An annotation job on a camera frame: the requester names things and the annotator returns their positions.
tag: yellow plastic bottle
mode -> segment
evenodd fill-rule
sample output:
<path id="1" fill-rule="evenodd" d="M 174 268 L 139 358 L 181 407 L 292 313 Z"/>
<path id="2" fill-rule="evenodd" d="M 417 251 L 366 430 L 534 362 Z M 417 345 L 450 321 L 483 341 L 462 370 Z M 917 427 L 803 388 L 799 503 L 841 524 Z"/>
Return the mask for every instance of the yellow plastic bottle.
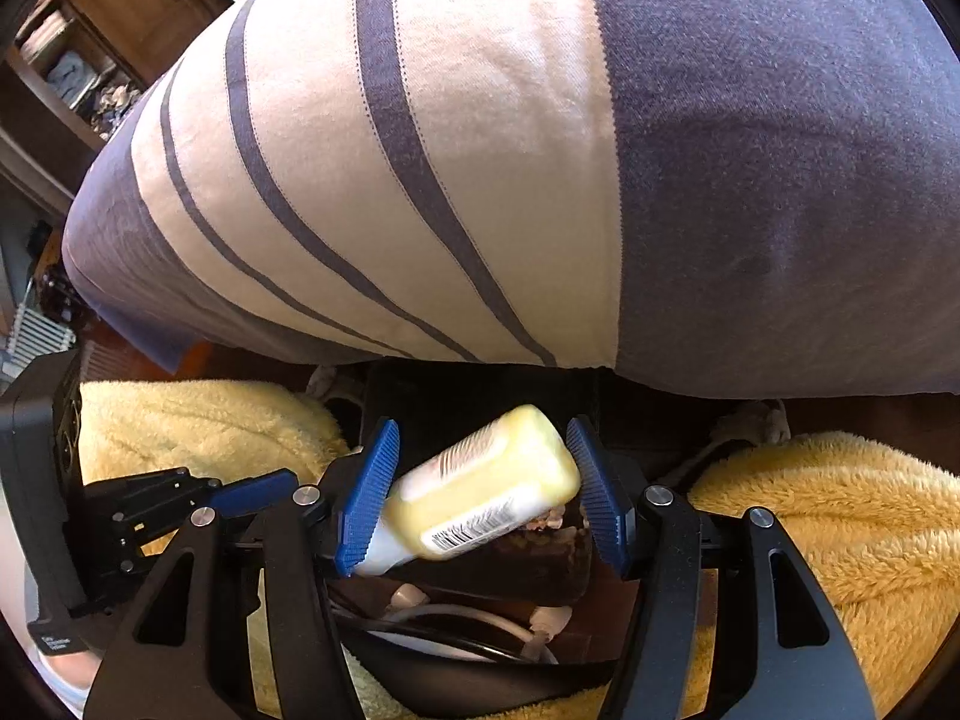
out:
<path id="1" fill-rule="evenodd" d="M 579 489 L 560 434 L 538 408 L 520 406 L 395 481 L 356 573 L 376 576 L 414 557 L 456 557 Z"/>

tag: white cable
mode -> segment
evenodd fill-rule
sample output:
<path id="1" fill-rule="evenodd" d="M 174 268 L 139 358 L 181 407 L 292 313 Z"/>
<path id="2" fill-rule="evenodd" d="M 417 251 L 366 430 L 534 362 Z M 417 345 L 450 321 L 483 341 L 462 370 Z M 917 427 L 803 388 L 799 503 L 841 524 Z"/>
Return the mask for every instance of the white cable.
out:
<path id="1" fill-rule="evenodd" d="M 546 643 L 548 641 L 549 638 L 545 632 L 534 631 L 533 638 L 523 645 L 523 649 L 520 650 L 520 657 L 536 663 L 541 658 L 541 653 L 546 649 Z"/>
<path id="2" fill-rule="evenodd" d="M 404 608 L 403 610 L 392 611 L 384 614 L 382 619 L 386 622 L 406 622 L 414 617 L 424 617 L 429 614 L 443 614 L 451 617 L 467 617 L 472 620 L 493 625 L 501 631 L 505 631 L 512 637 L 518 638 L 524 644 L 532 640 L 534 634 L 528 631 L 522 625 L 518 625 L 512 620 L 494 614 L 492 611 L 485 611 L 481 608 L 464 607 L 459 604 L 424 604 L 419 607 Z M 542 658 L 548 664 L 555 664 L 557 659 L 546 647 L 541 651 Z"/>

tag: white radiator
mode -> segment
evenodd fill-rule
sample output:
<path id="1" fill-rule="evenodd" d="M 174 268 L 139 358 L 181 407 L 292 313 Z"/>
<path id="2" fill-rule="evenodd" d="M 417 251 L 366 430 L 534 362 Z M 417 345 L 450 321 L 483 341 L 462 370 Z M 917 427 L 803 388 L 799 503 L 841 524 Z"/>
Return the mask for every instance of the white radiator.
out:
<path id="1" fill-rule="evenodd" d="M 7 343 L 8 360 L 3 372 L 16 378 L 34 357 L 64 352 L 77 342 L 73 330 L 52 322 L 40 312 L 20 303 L 13 319 L 13 333 Z"/>

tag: gray stripe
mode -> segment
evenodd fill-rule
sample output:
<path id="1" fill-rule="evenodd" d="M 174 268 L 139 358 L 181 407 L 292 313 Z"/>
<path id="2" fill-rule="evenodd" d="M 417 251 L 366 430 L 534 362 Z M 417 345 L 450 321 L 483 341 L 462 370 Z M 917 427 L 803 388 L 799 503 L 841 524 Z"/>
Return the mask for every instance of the gray stripe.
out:
<path id="1" fill-rule="evenodd" d="M 339 330 L 342 333 L 347 333 L 349 336 L 358 338 L 360 341 L 366 341 L 367 343 L 375 343 L 377 346 L 382 346 L 385 349 L 390 349 L 390 351 L 397 352 L 397 354 L 403 355 L 404 357 L 413 357 L 413 355 L 408 352 L 403 351 L 402 349 L 397 349 L 393 346 L 390 346 L 389 343 L 383 343 L 383 341 L 376 341 L 374 338 L 368 338 L 362 333 L 358 333 L 352 328 L 346 327 L 339 322 L 335 322 L 330 317 L 325 317 L 323 314 L 314 311 L 309 306 L 305 306 L 299 300 L 294 298 L 293 295 L 282 290 L 277 284 L 272 282 L 272 280 L 265 274 L 261 274 L 260 271 L 248 265 L 241 257 L 233 251 L 226 241 L 220 237 L 212 225 L 206 220 L 203 216 L 203 213 L 200 213 L 200 209 L 197 207 L 193 199 L 193 194 L 190 193 L 189 187 L 184 181 L 184 174 L 179 168 L 179 161 L 176 159 L 176 146 L 174 144 L 173 132 L 170 129 L 170 93 L 174 88 L 174 83 L 176 83 L 176 74 L 179 73 L 181 65 L 176 65 L 173 70 L 173 76 L 170 79 L 170 83 L 167 84 L 166 91 L 163 93 L 163 100 L 160 100 L 160 132 L 163 137 L 163 152 L 167 160 L 167 172 L 170 173 L 170 180 L 173 181 L 174 187 L 176 188 L 176 194 L 179 196 L 181 203 L 184 204 L 184 210 L 189 214 L 193 223 L 197 225 L 197 228 L 203 233 L 203 237 L 206 240 L 210 241 L 210 244 L 220 252 L 220 255 L 227 260 L 229 264 L 237 268 L 237 271 L 240 271 L 246 276 L 250 276 L 251 279 L 256 281 L 258 284 L 270 290 L 270 292 L 275 295 L 277 298 L 282 300 L 288 306 L 290 306 L 295 311 L 304 314 L 306 317 L 315 319 L 317 322 L 323 322 L 323 324 L 328 327 L 333 327 Z"/>
<path id="2" fill-rule="evenodd" d="M 256 132 L 253 131 L 253 119 L 250 113 L 250 90 L 247 87 L 247 57 L 244 52 L 244 40 L 247 28 L 247 18 L 256 0 L 247 0 L 237 13 L 236 19 L 227 35 L 227 94 L 229 95 L 230 123 L 233 126 L 233 136 L 236 138 L 237 148 L 244 166 L 253 181 L 253 186 L 260 194 L 266 206 L 277 220 L 284 226 L 305 250 L 310 252 L 318 262 L 323 263 L 335 274 L 340 276 L 354 290 L 365 298 L 373 300 L 377 305 L 387 309 L 401 319 L 419 327 L 426 335 L 441 343 L 446 348 L 456 352 L 464 360 L 480 362 L 468 349 L 461 346 L 446 333 L 436 327 L 414 317 L 397 306 L 373 281 L 344 260 L 337 252 L 330 248 L 310 227 L 299 217 L 293 206 L 283 196 L 277 182 L 270 174 L 267 162 L 263 158 Z"/>
<path id="3" fill-rule="evenodd" d="M 376 357 L 251 314 L 211 290 L 176 256 L 150 216 L 133 167 L 133 133 L 155 88 L 104 147 L 70 209 L 64 266 L 83 298 L 170 373 L 204 339 L 314 365 Z"/>
<path id="4" fill-rule="evenodd" d="M 553 354 L 534 340 L 517 317 L 430 167 L 403 88 L 392 0 L 356 0 L 356 18 L 364 92 L 383 151 L 397 179 L 493 315 L 544 365 L 557 365 Z"/>

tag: cable connector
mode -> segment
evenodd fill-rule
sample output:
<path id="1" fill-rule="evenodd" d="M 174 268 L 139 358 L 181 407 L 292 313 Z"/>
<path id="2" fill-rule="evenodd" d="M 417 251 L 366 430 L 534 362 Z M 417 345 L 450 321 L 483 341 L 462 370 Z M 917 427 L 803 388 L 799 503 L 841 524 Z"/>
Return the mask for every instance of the cable connector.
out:
<path id="1" fill-rule="evenodd" d="M 393 614 L 395 611 L 421 607 L 429 603 L 430 596 L 415 584 L 402 584 L 390 597 L 390 605 L 387 606 L 384 614 Z"/>
<path id="2" fill-rule="evenodd" d="M 566 628 L 572 615 L 570 607 L 536 607 L 530 615 L 530 631 L 534 637 L 523 645 L 520 656 L 528 661 L 539 661 L 544 647 Z"/>

